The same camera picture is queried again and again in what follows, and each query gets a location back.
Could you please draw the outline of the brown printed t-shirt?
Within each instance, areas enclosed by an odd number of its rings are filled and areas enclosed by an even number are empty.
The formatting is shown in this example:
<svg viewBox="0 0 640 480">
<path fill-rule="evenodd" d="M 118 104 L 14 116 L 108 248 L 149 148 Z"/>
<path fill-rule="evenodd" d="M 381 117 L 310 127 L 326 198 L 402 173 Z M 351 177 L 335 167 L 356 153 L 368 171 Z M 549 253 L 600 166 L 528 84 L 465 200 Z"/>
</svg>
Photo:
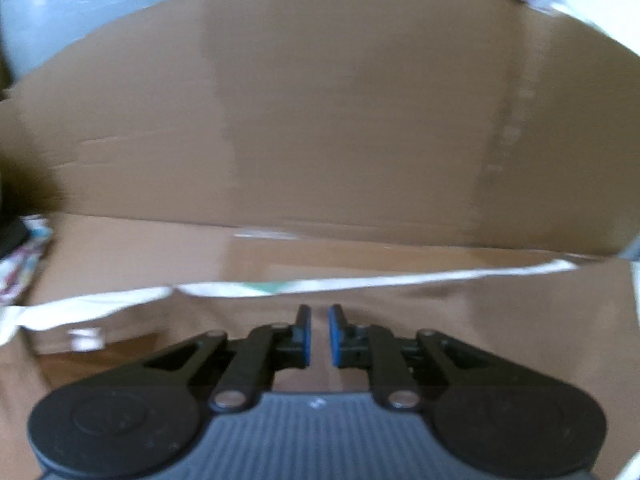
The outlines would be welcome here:
<svg viewBox="0 0 640 480">
<path fill-rule="evenodd" d="M 544 275 L 273 297 L 203 298 L 172 292 L 106 318 L 42 332 L 21 328 L 1 344 L 2 477 L 38 477 L 26 420 L 54 387 L 211 328 L 242 336 L 258 324 L 284 320 L 300 304 L 309 304 L 314 316 L 311 367 L 284 373 L 277 387 L 362 388 L 362 378 L 330 364 L 326 314 L 331 304 L 340 304 L 358 324 L 384 325 L 404 336 L 432 328 L 586 389 L 608 416 L 596 474 L 602 479 L 637 478 L 639 268 L 617 259 L 577 265 L 573 271 Z"/>
</svg>

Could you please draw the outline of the brown cardboard sheet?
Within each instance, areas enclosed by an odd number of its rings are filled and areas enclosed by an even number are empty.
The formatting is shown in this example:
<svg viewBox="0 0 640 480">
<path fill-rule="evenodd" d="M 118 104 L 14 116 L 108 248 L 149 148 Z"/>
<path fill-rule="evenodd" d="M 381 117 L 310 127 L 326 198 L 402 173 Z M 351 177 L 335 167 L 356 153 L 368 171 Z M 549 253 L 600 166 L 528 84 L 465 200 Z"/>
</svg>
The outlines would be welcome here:
<svg viewBox="0 0 640 480">
<path fill-rule="evenodd" d="M 167 0 L 1 105 L 56 232 L 27 300 L 484 262 L 604 289 L 639 232 L 639 59 L 524 0 Z"/>
</svg>

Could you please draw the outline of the cream bear print blanket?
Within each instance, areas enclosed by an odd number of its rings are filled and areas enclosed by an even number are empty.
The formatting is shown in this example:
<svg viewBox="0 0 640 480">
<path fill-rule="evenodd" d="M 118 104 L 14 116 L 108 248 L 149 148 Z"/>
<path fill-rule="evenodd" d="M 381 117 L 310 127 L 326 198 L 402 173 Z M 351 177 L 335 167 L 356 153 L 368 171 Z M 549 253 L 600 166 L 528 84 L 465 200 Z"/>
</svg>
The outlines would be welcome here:
<svg viewBox="0 0 640 480">
<path fill-rule="evenodd" d="M 306 292 L 335 292 L 360 288 L 425 285 L 432 283 L 479 280 L 490 276 L 533 276 L 573 271 L 578 265 L 567 259 L 554 259 L 534 266 L 510 268 L 454 270 L 434 273 L 413 273 L 366 278 L 307 278 L 284 282 L 199 282 L 174 286 L 156 286 L 102 292 L 35 306 L 9 306 L 1 309 L 1 343 L 8 344 L 21 328 L 26 330 L 52 330 L 66 324 L 106 318 L 119 311 L 162 300 L 172 292 L 203 298 L 256 298 L 279 295 L 306 294 Z"/>
</svg>

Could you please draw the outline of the colourful dotted cloth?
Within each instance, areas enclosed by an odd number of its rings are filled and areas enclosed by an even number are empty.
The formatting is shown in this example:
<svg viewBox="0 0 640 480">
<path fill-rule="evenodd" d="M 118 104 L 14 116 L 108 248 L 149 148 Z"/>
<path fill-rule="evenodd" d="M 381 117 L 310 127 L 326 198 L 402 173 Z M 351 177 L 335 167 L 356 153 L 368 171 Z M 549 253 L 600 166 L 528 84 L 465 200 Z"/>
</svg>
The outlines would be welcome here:
<svg viewBox="0 0 640 480">
<path fill-rule="evenodd" d="M 49 219 L 42 214 L 21 217 L 28 237 L 1 258 L 1 305 L 15 306 L 27 292 L 46 253 L 53 230 Z"/>
</svg>

